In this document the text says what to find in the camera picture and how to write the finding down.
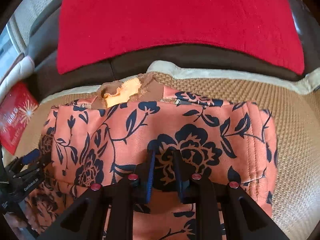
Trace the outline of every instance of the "woven mat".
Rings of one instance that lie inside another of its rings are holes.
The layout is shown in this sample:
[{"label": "woven mat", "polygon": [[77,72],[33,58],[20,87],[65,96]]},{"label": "woven mat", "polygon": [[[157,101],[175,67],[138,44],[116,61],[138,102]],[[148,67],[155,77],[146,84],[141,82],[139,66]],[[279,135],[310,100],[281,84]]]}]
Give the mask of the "woven mat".
[{"label": "woven mat", "polygon": [[[155,73],[173,88],[234,102],[256,101],[268,108],[276,122],[278,168],[273,195],[273,219],[291,240],[306,240],[320,219],[320,91],[301,96],[274,85],[227,79],[184,79]],[[52,105],[93,94],[74,94],[39,106],[26,127],[16,155],[37,147],[40,131]]]}]

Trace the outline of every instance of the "red paper bag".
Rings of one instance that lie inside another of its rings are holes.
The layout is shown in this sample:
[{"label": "red paper bag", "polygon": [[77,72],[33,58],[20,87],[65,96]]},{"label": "red paper bag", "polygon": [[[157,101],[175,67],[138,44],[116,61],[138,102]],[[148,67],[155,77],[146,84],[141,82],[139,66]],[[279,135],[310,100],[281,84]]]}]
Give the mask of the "red paper bag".
[{"label": "red paper bag", "polygon": [[12,155],[37,107],[37,101],[22,82],[15,84],[1,103],[0,140]]}]

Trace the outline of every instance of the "orange floral garment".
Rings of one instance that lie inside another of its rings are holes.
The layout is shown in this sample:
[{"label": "orange floral garment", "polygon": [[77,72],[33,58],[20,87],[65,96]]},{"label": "orange floral garment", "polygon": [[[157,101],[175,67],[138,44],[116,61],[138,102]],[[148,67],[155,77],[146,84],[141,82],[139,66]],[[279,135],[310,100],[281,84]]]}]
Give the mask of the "orange floral garment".
[{"label": "orange floral garment", "polygon": [[[160,101],[87,108],[94,100],[52,107],[44,125],[39,149],[52,163],[28,198],[42,230],[92,183],[110,185],[132,172],[148,149],[156,151],[154,188],[149,204],[134,206],[134,239],[196,239],[195,205],[181,204],[175,192],[173,148],[211,181],[239,182],[271,216],[277,149],[268,110],[166,86]],[[222,216],[221,223],[225,234]]]}]

